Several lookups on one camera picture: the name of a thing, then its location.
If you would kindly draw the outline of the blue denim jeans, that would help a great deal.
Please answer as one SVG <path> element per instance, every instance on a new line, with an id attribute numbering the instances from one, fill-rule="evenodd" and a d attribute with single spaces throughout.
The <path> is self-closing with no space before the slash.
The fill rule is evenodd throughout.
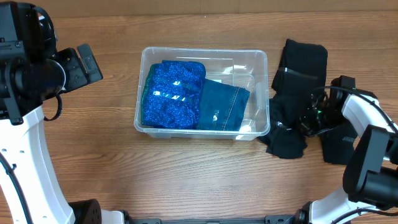
<path id="1" fill-rule="evenodd" d="M 250 91 L 206 79 L 200 98 L 196 129 L 239 131 Z"/>

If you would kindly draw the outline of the sparkly blue garment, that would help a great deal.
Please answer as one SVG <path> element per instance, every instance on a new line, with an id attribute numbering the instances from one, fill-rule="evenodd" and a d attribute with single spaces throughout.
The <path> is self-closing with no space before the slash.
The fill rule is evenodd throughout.
<path id="1" fill-rule="evenodd" d="M 166 129 L 192 129 L 206 68 L 200 62 L 163 60 L 150 66 L 141 99 L 141 123 Z"/>

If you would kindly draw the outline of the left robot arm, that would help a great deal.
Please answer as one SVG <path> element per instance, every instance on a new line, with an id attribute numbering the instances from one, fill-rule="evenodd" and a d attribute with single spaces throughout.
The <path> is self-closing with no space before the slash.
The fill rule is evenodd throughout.
<path id="1" fill-rule="evenodd" d="M 42 105 L 103 78 L 87 44 L 57 50 L 47 12 L 1 3 L 1 189 L 14 223 L 127 223 L 95 199 L 68 202 L 47 149 Z"/>

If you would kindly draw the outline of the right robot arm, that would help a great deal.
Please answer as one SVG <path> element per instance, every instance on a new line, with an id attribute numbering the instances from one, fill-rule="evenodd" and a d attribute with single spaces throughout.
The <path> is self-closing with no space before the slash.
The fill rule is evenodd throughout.
<path id="1" fill-rule="evenodd" d="M 355 79 L 340 76 L 329 93 L 310 97 L 310 106 L 298 120 L 298 129 L 316 136 L 350 123 L 360 138 L 345 168 L 342 186 L 327 197 L 308 202 L 291 223 L 348 223 L 366 213 L 397 216 L 397 125 L 379 106 L 377 96 L 356 88 Z"/>

